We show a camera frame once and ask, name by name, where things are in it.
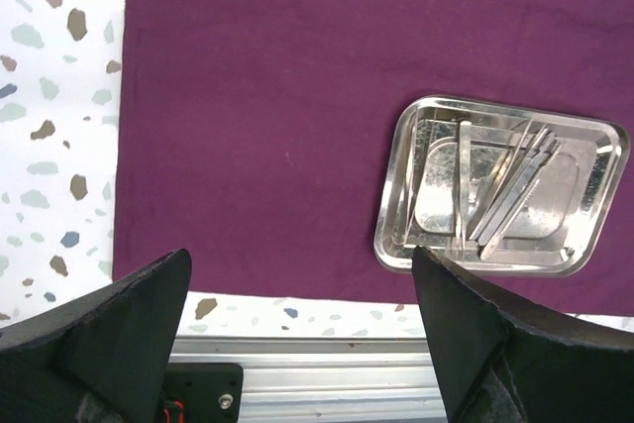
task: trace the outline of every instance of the silver tray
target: silver tray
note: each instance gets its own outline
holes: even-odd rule
[[[485,261],[476,242],[466,241],[463,249],[454,235],[456,136],[465,120],[473,124],[470,213],[480,181],[519,141],[520,124],[546,125],[562,143]],[[592,254],[629,151],[627,133],[605,122],[450,97],[419,99],[396,126],[374,235],[376,257],[391,270],[409,271],[414,248],[426,246],[484,274],[571,274]]]

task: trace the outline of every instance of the purple cloth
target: purple cloth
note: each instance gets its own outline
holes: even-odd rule
[[[414,302],[372,235],[397,117],[430,93],[632,129],[634,0],[127,0],[115,277],[192,253],[198,291]],[[496,282],[634,315],[631,167],[589,264]]]

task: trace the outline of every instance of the aluminum rail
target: aluminum rail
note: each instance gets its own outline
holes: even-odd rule
[[[425,340],[183,337],[170,362],[240,364],[240,422],[447,422]]]

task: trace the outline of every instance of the terrazzo table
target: terrazzo table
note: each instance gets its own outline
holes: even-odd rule
[[[111,281],[124,0],[0,0],[0,327]],[[634,330],[634,320],[582,316]],[[421,337],[415,306],[190,293],[179,334]]]

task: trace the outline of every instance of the screw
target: screw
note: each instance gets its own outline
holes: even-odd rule
[[[220,408],[223,410],[228,410],[231,408],[231,404],[234,402],[234,397],[229,393],[225,393],[220,398],[218,398],[218,403],[220,404]]]

